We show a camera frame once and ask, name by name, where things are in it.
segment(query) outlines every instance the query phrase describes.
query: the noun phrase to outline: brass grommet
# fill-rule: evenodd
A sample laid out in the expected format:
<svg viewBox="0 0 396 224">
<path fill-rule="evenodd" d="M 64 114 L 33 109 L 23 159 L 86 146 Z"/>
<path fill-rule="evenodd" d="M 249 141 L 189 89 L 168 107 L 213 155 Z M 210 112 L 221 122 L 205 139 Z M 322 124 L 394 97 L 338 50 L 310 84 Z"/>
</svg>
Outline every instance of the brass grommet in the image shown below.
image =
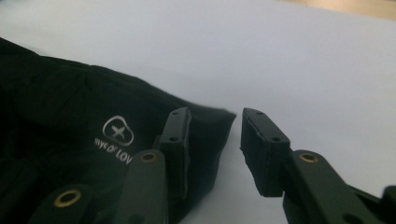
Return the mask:
<svg viewBox="0 0 396 224">
<path fill-rule="evenodd" d="M 53 202 L 53 205 L 59 208 L 67 207 L 72 205 L 73 203 L 76 203 L 80 198 L 81 191 L 79 191 L 78 189 L 69 189 L 60 194 Z"/>
<path fill-rule="evenodd" d="M 316 157 L 316 156 L 314 156 L 314 155 L 312 155 L 310 153 L 302 153 L 302 154 L 299 155 L 299 158 L 302 161 L 306 161 L 306 162 L 311 162 L 311 163 L 319 162 L 318 157 Z"/>
<path fill-rule="evenodd" d="M 140 157 L 140 160 L 143 162 L 152 162 L 152 161 L 156 161 L 157 160 L 157 154 L 153 153 L 153 152 L 148 152 L 143 154 Z"/>
</svg>

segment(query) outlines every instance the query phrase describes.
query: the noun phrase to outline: black bag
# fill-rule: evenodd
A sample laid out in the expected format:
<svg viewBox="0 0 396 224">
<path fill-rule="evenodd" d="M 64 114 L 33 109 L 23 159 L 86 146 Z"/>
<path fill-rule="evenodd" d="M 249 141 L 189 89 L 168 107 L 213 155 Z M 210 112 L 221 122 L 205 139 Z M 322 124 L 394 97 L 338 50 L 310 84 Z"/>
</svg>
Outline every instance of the black bag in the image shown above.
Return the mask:
<svg viewBox="0 0 396 224">
<path fill-rule="evenodd" d="M 213 188 L 235 117 L 139 78 L 42 57 L 4 39 L 0 103 L 0 223 L 26 222 L 50 192 L 68 184 L 92 187 L 98 210 L 115 208 L 132 156 L 150 149 L 171 111 L 188 107 L 189 190 L 169 207 L 170 223 L 177 223 Z M 119 127 L 123 133 L 115 135 Z"/>
</svg>

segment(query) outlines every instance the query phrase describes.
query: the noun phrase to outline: white table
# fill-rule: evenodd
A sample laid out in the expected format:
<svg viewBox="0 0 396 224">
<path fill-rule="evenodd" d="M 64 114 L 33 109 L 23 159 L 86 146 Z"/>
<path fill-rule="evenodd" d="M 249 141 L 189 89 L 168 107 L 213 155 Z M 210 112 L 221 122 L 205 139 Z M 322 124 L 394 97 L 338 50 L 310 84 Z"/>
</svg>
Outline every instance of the white table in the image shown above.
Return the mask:
<svg viewBox="0 0 396 224">
<path fill-rule="evenodd" d="M 348 184 L 375 196 L 396 184 L 396 21 L 275 0 L 2 0 L 0 36 L 238 114 L 216 186 L 184 224 L 287 223 L 239 150 L 243 107 Z"/>
</svg>

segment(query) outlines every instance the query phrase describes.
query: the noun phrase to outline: black fabric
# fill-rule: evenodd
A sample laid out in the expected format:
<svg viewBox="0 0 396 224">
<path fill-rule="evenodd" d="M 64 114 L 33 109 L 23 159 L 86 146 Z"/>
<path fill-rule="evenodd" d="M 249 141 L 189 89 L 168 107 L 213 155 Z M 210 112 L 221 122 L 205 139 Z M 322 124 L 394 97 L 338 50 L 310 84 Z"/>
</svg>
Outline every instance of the black fabric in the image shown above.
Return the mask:
<svg viewBox="0 0 396 224">
<path fill-rule="evenodd" d="M 4 39 L 0 100 L 0 159 L 28 162 L 50 190 L 91 186 L 99 210 L 116 206 L 131 157 L 150 149 L 171 111 L 187 106 L 189 190 L 186 200 L 171 204 L 171 223 L 179 222 L 213 188 L 235 117 L 183 101 L 139 78 L 42 57 Z M 109 133 L 120 126 L 127 127 L 124 135 Z"/>
</svg>

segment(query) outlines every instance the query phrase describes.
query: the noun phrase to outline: white logo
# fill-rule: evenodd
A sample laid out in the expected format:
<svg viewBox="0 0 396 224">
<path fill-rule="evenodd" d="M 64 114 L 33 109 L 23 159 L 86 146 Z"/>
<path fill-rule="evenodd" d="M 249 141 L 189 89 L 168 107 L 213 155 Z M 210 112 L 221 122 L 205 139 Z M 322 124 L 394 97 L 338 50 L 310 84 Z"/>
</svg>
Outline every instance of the white logo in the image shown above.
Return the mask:
<svg viewBox="0 0 396 224">
<path fill-rule="evenodd" d="M 114 116 L 103 126 L 103 135 L 126 147 L 134 141 L 134 132 L 121 116 Z"/>
</svg>

